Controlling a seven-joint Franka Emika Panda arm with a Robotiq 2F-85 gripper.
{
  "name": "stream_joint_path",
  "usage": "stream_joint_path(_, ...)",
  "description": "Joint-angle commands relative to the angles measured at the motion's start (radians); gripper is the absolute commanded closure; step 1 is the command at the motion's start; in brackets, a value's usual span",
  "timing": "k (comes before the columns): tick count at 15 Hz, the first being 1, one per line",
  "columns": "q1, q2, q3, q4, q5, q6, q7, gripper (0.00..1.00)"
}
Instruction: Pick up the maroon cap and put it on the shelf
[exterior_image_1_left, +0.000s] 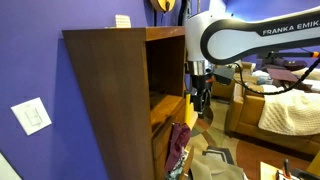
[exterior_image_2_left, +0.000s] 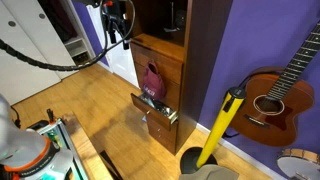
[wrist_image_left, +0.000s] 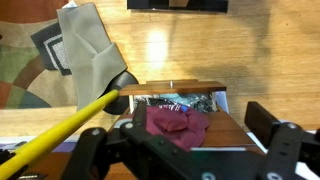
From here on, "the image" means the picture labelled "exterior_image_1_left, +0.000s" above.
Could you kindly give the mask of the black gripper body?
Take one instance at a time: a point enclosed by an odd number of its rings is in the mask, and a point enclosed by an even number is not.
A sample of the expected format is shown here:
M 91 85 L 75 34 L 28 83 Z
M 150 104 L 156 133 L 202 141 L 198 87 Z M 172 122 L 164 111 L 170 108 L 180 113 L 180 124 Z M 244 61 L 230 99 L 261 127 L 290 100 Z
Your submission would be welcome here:
M 192 96 L 194 103 L 194 110 L 197 112 L 203 112 L 205 106 L 210 105 L 210 94 L 212 87 L 213 77 L 211 74 L 192 76 L 192 86 L 195 89 L 195 93 Z

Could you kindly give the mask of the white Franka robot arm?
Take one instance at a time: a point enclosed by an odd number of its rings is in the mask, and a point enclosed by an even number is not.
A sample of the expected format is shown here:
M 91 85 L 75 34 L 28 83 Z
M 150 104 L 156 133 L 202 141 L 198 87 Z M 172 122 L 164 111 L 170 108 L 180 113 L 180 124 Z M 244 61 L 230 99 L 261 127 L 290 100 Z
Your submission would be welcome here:
M 319 42 L 319 6 L 259 21 L 210 11 L 191 16 L 185 21 L 185 43 L 194 110 L 201 113 L 209 105 L 216 65 L 263 52 L 317 46 Z

